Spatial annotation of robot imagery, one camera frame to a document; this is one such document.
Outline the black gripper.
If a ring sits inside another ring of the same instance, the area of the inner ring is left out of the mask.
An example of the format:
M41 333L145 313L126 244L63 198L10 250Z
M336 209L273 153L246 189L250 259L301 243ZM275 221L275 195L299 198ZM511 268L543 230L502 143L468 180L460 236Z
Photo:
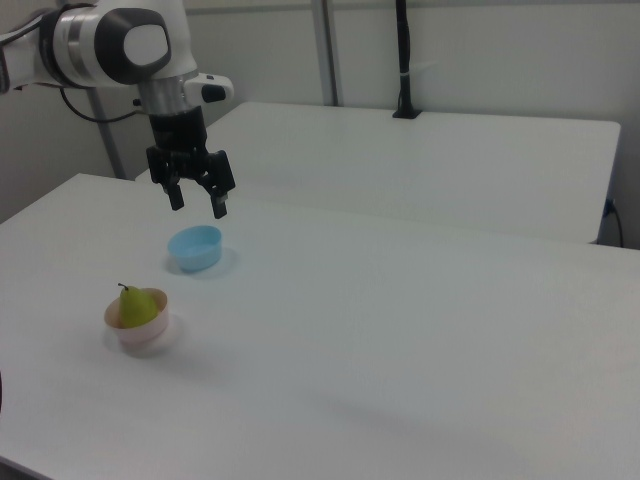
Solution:
M227 153L209 153L201 108L174 115L151 115L155 143L146 150L151 179L162 186L171 208L180 210L184 199L179 185L183 178L196 180L210 196L213 215L227 215L228 193L236 187Z

